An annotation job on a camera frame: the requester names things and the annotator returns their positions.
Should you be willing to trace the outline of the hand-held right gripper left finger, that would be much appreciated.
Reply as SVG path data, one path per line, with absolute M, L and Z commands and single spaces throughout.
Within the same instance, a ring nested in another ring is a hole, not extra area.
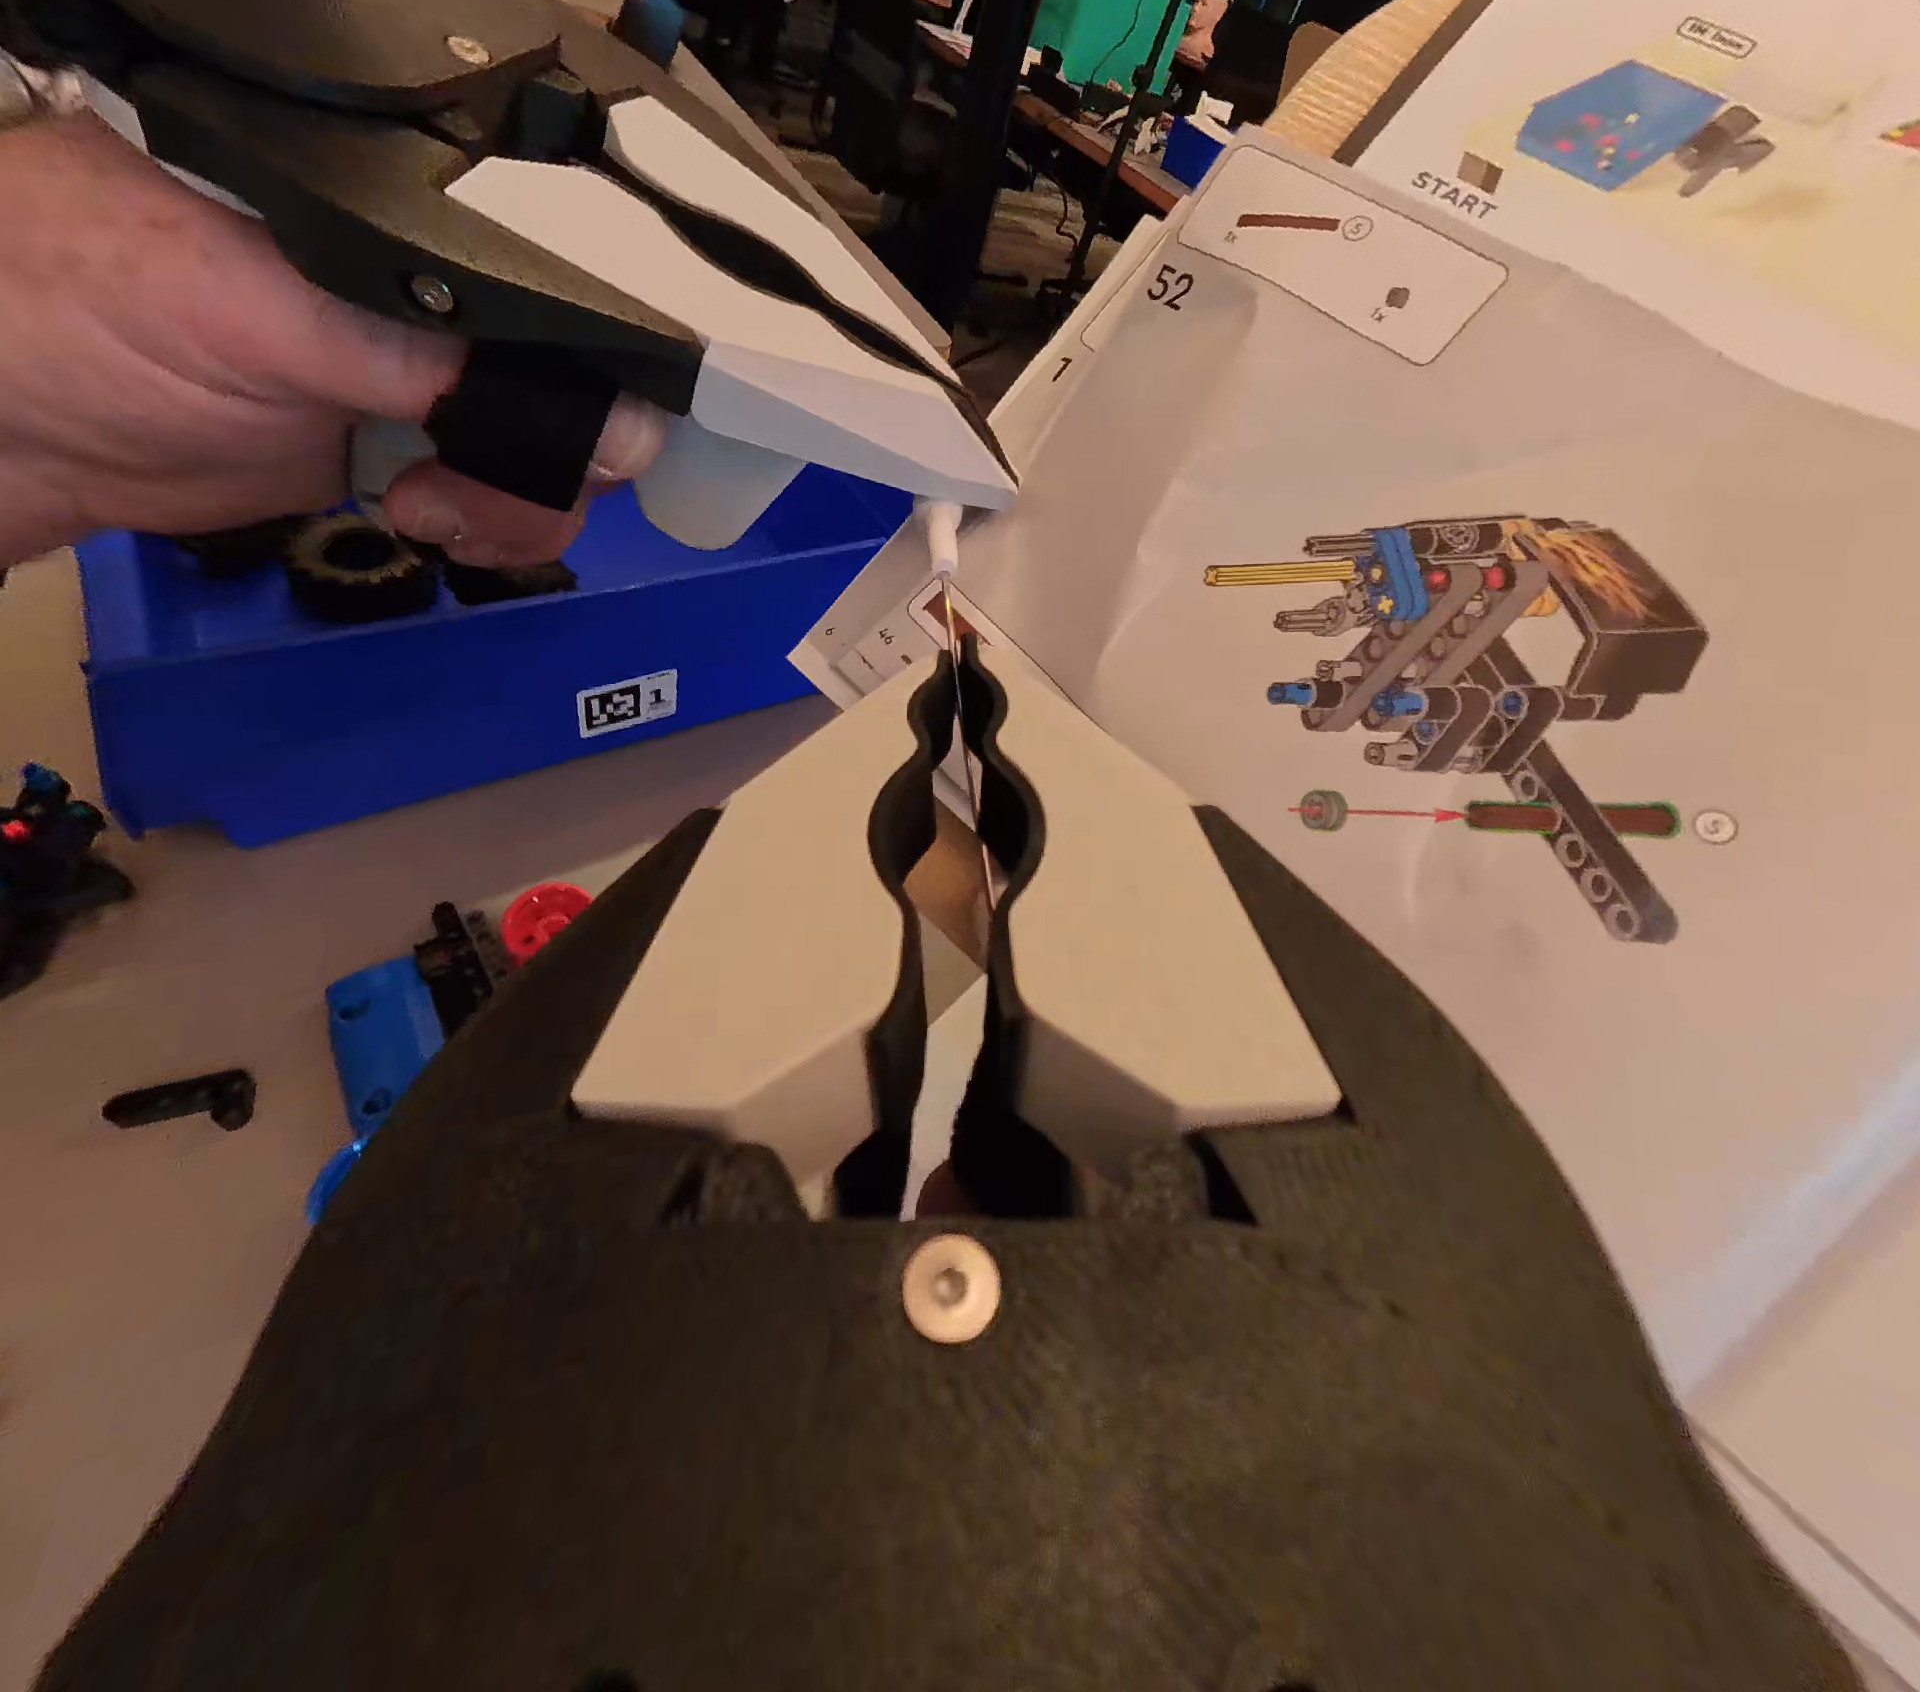
M 905 880 L 951 748 L 917 661 L 714 817 L 573 1085 L 583 1117 L 772 1151 L 849 1220 L 896 1220 L 928 1006 Z

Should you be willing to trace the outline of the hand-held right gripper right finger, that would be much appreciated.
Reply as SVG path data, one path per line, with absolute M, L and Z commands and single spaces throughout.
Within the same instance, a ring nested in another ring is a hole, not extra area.
M 1069 1216 L 1194 1134 L 1308 1125 L 1340 1083 L 1164 771 L 982 638 L 954 664 L 991 893 L 951 1167 L 1000 1220 Z

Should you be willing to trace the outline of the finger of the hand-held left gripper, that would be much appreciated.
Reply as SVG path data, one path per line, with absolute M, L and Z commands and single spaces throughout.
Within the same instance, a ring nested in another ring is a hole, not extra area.
M 680 321 L 700 348 L 688 418 L 705 436 L 931 500 L 1011 505 L 1015 473 L 940 384 L 723 274 L 609 173 L 489 158 L 446 197 Z
M 880 355 L 958 384 L 954 366 L 824 218 L 659 95 L 624 98 L 605 109 L 605 156 L 714 264 L 825 314 Z

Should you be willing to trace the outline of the building instruction booklet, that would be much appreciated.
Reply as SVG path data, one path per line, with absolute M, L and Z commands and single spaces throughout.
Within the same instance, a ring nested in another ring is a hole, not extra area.
M 1888 1456 L 1915 432 L 1266 141 L 995 426 L 969 664 L 1201 806 L 1341 1117 L 1543 1176 L 1726 1456 Z

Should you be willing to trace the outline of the grey desk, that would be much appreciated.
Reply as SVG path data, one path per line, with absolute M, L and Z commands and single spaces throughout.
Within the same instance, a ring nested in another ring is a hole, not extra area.
M 186 822 L 105 847 L 135 898 L 4 1000 L 4 1686 L 27 1686 L 227 1399 L 344 1140 L 322 991 L 398 955 L 435 901 L 602 886 L 834 715 L 730 720 L 271 847 Z M 135 1085 L 243 1069 L 253 1121 L 117 1129 Z M 1755 1303 L 1714 1310 L 1694 1395 L 1766 1487 L 1722 1469 L 1870 1686 L 1915 1686 L 1915 1070 L 1869 1110 L 1821 1225 Z

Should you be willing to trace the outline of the person's left hand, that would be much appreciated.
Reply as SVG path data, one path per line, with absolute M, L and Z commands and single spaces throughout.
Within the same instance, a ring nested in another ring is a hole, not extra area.
M 464 357 L 307 284 L 97 117 L 4 128 L 4 570 L 340 505 L 351 432 L 421 425 Z

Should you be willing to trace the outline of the red toy wheel hub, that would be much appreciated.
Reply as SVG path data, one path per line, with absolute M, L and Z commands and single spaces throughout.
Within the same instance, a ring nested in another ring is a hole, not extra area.
M 495 935 L 515 967 L 527 964 L 588 913 L 590 901 L 592 893 L 573 882 L 527 886 L 498 914 Z

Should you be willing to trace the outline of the black toy tyre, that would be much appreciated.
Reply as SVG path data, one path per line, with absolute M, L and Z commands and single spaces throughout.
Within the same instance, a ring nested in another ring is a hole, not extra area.
M 567 595 L 578 591 L 578 574 L 561 559 L 542 559 L 523 567 L 481 567 L 443 558 L 439 577 L 446 595 L 464 608 Z
M 227 528 L 168 535 L 168 544 L 207 577 L 248 577 L 283 570 L 288 541 L 307 526 L 307 513 L 285 513 Z
M 292 601 L 322 623 L 389 623 L 429 610 L 436 565 L 386 523 L 357 513 L 317 513 L 283 544 Z

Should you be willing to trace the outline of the blue curved panel piece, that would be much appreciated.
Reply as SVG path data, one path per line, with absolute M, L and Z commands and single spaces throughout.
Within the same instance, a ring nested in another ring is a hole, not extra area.
M 347 1142 L 334 1151 L 303 1201 L 317 1225 L 397 1101 L 444 1046 L 435 997 L 413 955 L 376 962 L 325 991 L 328 1046 L 344 1105 Z

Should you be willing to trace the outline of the green box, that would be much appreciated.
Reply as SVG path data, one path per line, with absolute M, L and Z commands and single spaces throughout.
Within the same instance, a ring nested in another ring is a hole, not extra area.
M 1185 24 L 1188 0 L 1037 0 L 1028 48 L 1057 52 L 1061 80 L 1074 86 L 1130 93 L 1141 67 L 1153 63 L 1148 90 L 1164 95 Z

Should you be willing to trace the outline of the blue storage bin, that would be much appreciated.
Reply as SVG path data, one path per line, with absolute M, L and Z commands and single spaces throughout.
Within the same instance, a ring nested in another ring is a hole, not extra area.
M 790 650 L 907 518 L 806 467 L 721 553 L 601 500 L 569 592 L 317 623 L 285 574 L 207 577 L 178 547 L 77 550 L 105 806 L 131 835 L 209 822 L 267 847 L 806 697 Z

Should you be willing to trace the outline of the scattered black toy beams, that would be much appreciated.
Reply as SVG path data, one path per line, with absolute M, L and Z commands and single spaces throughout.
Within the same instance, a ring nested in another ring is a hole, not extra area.
M 413 955 L 426 990 L 435 997 L 444 1041 L 454 1036 L 513 969 L 494 919 L 481 909 L 460 909 L 439 901 L 432 913 L 432 935 L 421 939 Z M 113 1097 L 101 1119 L 117 1129 L 152 1126 L 182 1117 L 207 1117 L 219 1129 L 243 1129 L 253 1121 L 255 1082 L 251 1070 L 209 1070 Z

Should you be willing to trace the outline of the small black brick assembly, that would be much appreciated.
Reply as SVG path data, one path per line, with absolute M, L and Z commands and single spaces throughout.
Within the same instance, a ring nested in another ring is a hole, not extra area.
M 131 876 L 97 850 L 105 813 L 45 765 L 22 765 L 2 807 L 2 997 L 49 969 L 80 923 L 132 899 Z

